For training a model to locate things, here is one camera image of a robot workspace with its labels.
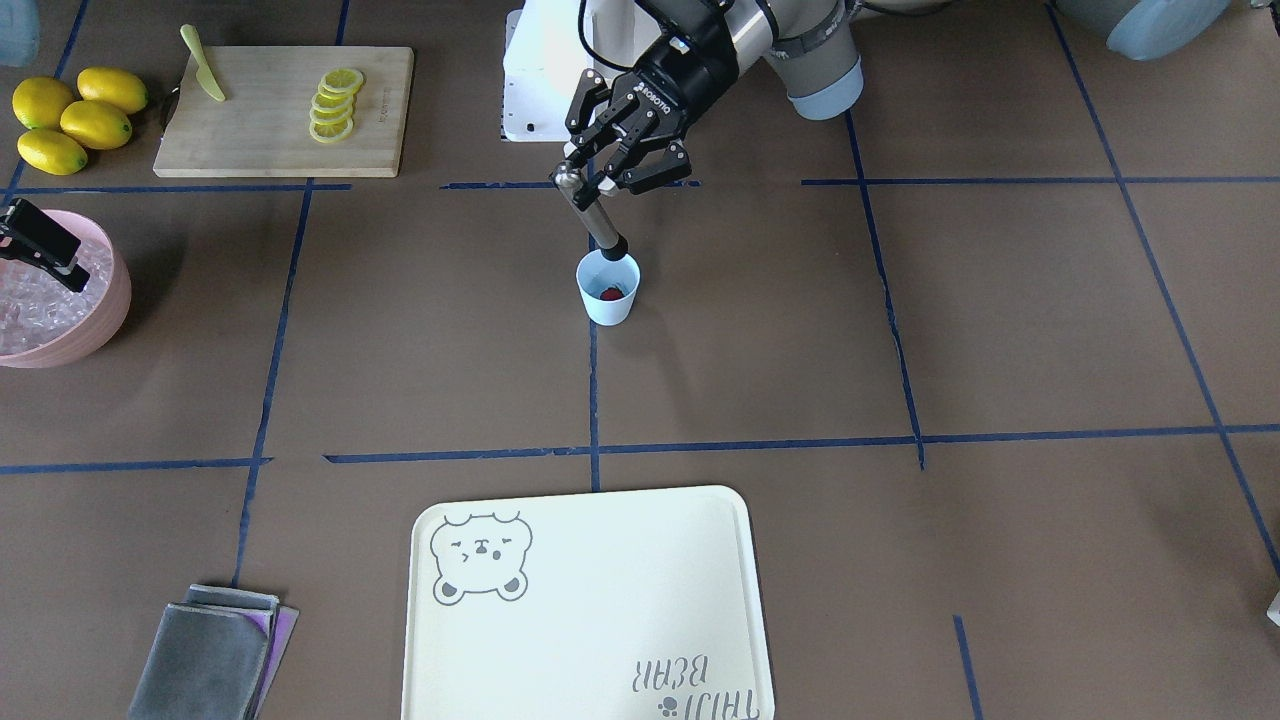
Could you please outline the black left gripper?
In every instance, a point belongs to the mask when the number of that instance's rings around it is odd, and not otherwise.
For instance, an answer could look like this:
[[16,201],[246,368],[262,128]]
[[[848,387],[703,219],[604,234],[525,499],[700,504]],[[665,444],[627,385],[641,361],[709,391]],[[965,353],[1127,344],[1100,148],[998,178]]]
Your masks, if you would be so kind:
[[593,193],[640,195],[684,181],[692,161],[682,137],[739,78],[727,18],[732,1],[636,5],[657,23],[658,38],[613,79],[580,74],[564,118],[571,150],[550,173],[554,186],[567,186],[612,143],[618,143],[614,154],[590,176]]

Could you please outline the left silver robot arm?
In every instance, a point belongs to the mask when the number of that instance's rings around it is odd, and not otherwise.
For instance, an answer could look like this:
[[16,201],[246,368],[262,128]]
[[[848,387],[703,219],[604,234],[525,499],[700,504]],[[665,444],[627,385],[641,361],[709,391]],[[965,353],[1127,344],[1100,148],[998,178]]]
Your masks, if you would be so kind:
[[579,42],[591,59],[564,126],[568,141],[553,181],[579,205],[600,193],[645,193],[690,174],[684,140],[754,65],[782,81],[795,111],[827,120],[864,86],[851,23],[864,15],[924,18],[946,1],[582,1],[609,23],[639,15],[655,33],[622,61]]

